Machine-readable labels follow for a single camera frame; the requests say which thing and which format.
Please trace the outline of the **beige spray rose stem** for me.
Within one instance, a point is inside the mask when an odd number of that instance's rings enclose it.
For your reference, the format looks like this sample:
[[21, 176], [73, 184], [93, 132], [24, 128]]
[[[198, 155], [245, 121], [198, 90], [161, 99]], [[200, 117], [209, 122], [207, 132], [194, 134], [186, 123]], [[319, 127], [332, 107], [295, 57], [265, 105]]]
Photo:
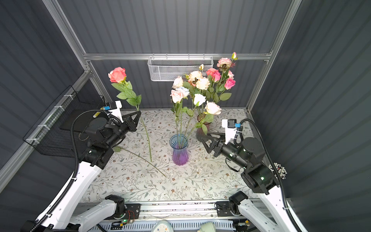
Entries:
[[199, 71], [193, 72], [193, 83], [196, 87], [194, 105], [201, 107], [206, 102], [206, 94], [204, 93], [210, 86], [208, 78], [203, 76], [204, 65], [199, 67]]

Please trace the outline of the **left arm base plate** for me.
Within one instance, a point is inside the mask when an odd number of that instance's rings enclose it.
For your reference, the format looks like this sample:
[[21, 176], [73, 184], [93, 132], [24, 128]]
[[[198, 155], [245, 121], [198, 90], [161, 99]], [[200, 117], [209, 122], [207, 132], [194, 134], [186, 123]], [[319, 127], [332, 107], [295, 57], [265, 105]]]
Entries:
[[118, 220], [136, 220], [139, 218], [141, 211], [141, 204], [126, 204], [126, 210], [124, 213], [121, 213], [119, 216], [113, 218]]

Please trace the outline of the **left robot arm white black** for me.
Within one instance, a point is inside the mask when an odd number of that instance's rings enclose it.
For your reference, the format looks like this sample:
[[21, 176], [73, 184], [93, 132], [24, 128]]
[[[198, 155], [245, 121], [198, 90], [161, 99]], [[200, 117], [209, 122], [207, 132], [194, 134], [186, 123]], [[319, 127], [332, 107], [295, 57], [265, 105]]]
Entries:
[[88, 211], [73, 216], [77, 205], [93, 180], [105, 168], [128, 132], [135, 132], [141, 111], [126, 114], [120, 118], [105, 110], [107, 116], [93, 119], [87, 129], [88, 146], [79, 153], [74, 138], [74, 125], [71, 126], [71, 141], [74, 151], [74, 171], [69, 180], [35, 220], [26, 221], [22, 232], [87, 232], [106, 218], [123, 219], [127, 214], [125, 200], [116, 195], [108, 195], [98, 205]]

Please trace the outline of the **magenta rose long stem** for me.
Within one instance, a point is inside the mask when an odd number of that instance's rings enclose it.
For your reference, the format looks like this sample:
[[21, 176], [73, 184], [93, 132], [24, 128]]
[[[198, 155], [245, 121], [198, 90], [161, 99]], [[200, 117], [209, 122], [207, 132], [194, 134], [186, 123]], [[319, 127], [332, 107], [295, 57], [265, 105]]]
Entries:
[[213, 82], [218, 82], [219, 80], [221, 79], [221, 74], [219, 71], [215, 71], [213, 74], [212, 74], [212, 80]]

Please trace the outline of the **hot pink rose stem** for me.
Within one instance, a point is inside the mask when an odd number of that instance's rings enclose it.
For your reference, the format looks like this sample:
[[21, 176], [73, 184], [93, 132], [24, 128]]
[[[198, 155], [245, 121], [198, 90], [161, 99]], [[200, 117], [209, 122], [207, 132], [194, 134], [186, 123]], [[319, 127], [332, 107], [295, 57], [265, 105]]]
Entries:
[[209, 102], [219, 103], [227, 101], [231, 98], [231, 90], [236, 85], [236, 81], [232, 78], [220, 79], [216, 81], [211, 79], [211, 84], [206, 92], [206, 99]]

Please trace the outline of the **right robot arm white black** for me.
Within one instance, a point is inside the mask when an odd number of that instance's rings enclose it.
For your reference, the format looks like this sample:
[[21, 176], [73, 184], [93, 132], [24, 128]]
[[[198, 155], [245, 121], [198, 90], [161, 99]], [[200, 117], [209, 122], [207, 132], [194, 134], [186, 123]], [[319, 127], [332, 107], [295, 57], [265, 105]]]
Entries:
[[296, 213], [282, 196], [278, 175], [263, 164], [266, 152], [262, 143], [254, 137], [243, 139], [240, 145], [227, 142], [224, 133], [210, 132], [199, 137], [208, 153], [222, 155], [241, 169], [244, 183], [270, 212], [268, 217], [241, 190], [229, 198], [231, 212], [250, 220], [261, 232], [305, 232]]

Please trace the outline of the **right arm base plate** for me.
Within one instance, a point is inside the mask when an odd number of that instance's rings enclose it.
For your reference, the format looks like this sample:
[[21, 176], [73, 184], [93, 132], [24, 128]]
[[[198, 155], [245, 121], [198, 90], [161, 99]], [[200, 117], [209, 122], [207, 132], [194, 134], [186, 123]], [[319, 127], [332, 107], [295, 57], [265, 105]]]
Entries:
[[238, 217], [240, 214], [235, 214], [231, 210], [229, 201], [217, 201], [214, 203], [214, 208], [219, 217]]

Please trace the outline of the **blue purple glass vase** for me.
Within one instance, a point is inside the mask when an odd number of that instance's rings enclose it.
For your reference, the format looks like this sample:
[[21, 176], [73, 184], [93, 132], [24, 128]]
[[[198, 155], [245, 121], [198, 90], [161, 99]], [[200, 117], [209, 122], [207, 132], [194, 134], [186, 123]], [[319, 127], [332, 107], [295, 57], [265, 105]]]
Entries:
[[189, 160], [188, 138], [184, 134], [173, 135], [170, 139], [170, 146], [173, 149], [172, 159], [174, 164], [185, 165]]

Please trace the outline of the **cream peach rose stem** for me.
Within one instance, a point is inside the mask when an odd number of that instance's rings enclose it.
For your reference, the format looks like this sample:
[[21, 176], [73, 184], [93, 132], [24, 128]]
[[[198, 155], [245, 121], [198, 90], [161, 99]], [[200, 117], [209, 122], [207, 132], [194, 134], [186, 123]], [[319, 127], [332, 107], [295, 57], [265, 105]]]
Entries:
[[[200, 111], [199, 112], [197, 111], [197, 114], [196, 114], [196, 122], [192, 126], [190, 132], [188, 133], [189, 135], [191, 135], [193, 132], [196, 133], [197, 128], [199, 127], [202, 127], [204, 133], [207, 134], [209, 130], [207, 130], [206, 126], [204, 125], [204, 122], [207, 121], [207, 122], [212, 123], [214, 120], [214, 117], [220, 115], [222, 111], [221, 107], [218, 104], [209, 102], [209, 101], [206, 101], [201, 107], [199, 107], [199, 110]], [[205, 118], [201, 122], [198, 122], [197, 116], [203, 113], [206, 114]]]

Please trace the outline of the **light pink rose stem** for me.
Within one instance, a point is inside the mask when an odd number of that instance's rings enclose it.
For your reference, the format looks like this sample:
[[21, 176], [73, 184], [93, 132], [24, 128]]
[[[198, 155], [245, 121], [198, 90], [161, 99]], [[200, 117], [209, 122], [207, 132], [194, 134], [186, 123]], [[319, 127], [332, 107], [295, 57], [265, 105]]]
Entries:
[[182, 113], [183, 113], [182, 93], [177, 90], [171, 90], [171, 98], [174, 104], [172, 111], [174, 112], [176, 135], [178, 135], [179, 134], [179, 123], [181, 123], [181, 118], [182, 118]]

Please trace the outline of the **salmon pink rose stem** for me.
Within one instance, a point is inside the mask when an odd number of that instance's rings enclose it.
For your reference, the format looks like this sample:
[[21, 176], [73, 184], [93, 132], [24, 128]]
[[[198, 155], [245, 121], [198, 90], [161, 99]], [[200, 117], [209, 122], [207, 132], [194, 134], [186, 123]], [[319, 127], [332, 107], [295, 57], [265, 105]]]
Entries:
[[207, 75], [214, 76], [215, 73], [216, 73], [217, 71], [218, 71], [218, 70], [215, 69], [215, 68], [209, 68], [209, 69], [206, 71], [206, 74], [207, 74]]

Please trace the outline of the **coral pink rose stem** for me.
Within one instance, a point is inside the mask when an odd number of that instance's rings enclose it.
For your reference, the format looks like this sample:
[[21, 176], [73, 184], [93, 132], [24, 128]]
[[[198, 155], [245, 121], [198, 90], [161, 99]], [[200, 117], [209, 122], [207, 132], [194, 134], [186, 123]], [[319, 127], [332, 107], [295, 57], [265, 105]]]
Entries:
[[134, 92], [131, 82], [127, 80], [126, 70], [121, 67], [114, 68], [108, 73], [108, 77], [111, 85], [120, 92], [117, 94], [117, 98], [125, 100], [137, 111], [140, 111], [142, 96]]

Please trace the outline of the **pure white rose stem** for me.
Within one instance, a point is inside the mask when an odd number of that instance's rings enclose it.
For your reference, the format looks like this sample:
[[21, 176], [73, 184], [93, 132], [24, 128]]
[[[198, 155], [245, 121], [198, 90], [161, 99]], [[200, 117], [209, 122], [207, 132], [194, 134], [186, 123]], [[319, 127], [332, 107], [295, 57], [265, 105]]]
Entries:
[[190, 94], [189, 97], [191, 98], [192, 104], [190, 107], [184, 107], [184, 112], [189, 117], [186, 124], [186, 132], [190, 135], [194, 130], [201, 129], [203, 132], [203, 124], [205, 124], [205, 110], [203, 105], [206, 103], [206, 97], [202, 94]]

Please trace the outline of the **pink grey glass vase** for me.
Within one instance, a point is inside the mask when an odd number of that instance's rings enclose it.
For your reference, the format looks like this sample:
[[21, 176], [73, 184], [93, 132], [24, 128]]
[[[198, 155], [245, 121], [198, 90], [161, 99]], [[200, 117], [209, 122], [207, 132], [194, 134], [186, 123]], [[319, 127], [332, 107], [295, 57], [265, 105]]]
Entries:
[[[203, 113], [203, 114], [200, 114], [197, 116], [197, 121], [198, 122], [201, 122], [204, 118], [205, 118], [206, 114]], [[204, 125], [206, 126], [207, 130], [209, 131], [210, 130], [210, 125], [211, 123], [210, 122], [204, 122]], [[199, 127], [197, 128], [197, 131], [196, 131], [196, 139], [201, 142], [202, 141], [202, 137], [205, 136], [205, 133], [202, 129], [202, 127]]]

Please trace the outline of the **cream white rose stem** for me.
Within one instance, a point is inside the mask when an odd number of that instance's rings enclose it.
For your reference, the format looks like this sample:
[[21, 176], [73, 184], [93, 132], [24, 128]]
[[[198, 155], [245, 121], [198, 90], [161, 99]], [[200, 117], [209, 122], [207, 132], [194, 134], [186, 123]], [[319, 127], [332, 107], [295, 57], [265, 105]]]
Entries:
[[183, 86], [183, 83], [184, 83], [183, 78], [182, 78], [181, 76], [178, 76], [178, 77], [174, 80], [172, 88], [173, 88], [173, 89], [180, 88], [180, 87]]

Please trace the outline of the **peach spray rose stem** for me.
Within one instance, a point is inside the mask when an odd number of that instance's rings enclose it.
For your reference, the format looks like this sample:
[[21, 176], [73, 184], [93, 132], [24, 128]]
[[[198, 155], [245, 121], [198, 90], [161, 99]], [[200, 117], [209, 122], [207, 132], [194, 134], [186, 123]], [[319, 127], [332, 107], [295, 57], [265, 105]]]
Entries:
[[190, 97], [192, 99], [192, 105], [199, 112], [200, 105], [203, 104], [203, 93], [202, 90], [197, 88], [197, 83], [203, 78], [203, 75], [200, 71], [193, 71], [190, 74], [186, 74], [186, 87], [190, 92]]

